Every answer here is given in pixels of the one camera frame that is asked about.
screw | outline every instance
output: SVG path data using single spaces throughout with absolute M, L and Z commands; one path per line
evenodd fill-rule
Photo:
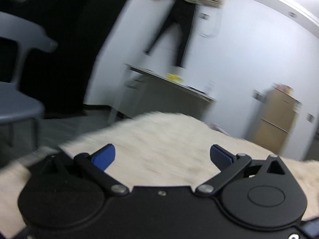
M 209 184 L 202 184 L 202 185 L 199 185 L 197 187 L 198 191 L 201 192 L 201 193 L 204 193 L 204 194 L 209 194 L 209 193 L 212 193 L 213 190 L 214 190 L 214 187 L 212 185 L 209 185 Z
M 288 239 L 299 239 L 299 235 L 297 234 L 292 234 L 288 237 Z
M 111 187 L 111 191 L 116 194 L 123 194 L 127 191 L 127 187 L 122 184 L 116 184 Z
M 293 18 L 297 18 L 297 14 L 293 13 L 293 12 L 289 12 L 288 15 L 290 17 L 293 17 Z
M 166 196 L 167 192 L 166 191 L 158 191 L 157 194 L 160 196 Z

metal pivot screw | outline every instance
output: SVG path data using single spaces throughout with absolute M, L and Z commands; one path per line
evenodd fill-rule
M 299 239 L 299 235 L 297 234 L 292 234 L 288 237 L 288 239 Z
M 116 184 L 111 187 L 111 191 L 116 194 L 123 194 L 127 191 L 127 187 L 122 184 Z
M 166 191 L 158 191 L 157 194 L 160 196 L 166 196 L 167 192 Z
M 197 187 L 197 190 L 203 194 L 209 194 L 214 191 L 214 187 L 209 184 L 202 184 Z

cabinet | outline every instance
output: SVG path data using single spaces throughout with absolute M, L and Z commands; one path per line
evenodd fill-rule
M 246 139 L 280 154 L 296 116 L 296 100 L 272 89 L 253 118 Z

chair leg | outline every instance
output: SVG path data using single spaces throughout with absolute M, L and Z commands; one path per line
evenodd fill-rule
M 9 147 L 13 147 L 13 142 L 14 142 L 14 127 L 13 127 L 13 123 L 9 123 L 9 141 L 8 141 L 8 144 L 9 144 Z
M 39 120 L 33 119 L 33 136 L 34 136 L 34 148 L 39 148 Z

black curtain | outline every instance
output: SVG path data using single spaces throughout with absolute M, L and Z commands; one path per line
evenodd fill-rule
M 95 58 L 126 0 L 0 0 L 0 10 L 43 26 L 58 42 L 53 53 L 33 50 L 20 90 L 47 113 L 81 111 Z

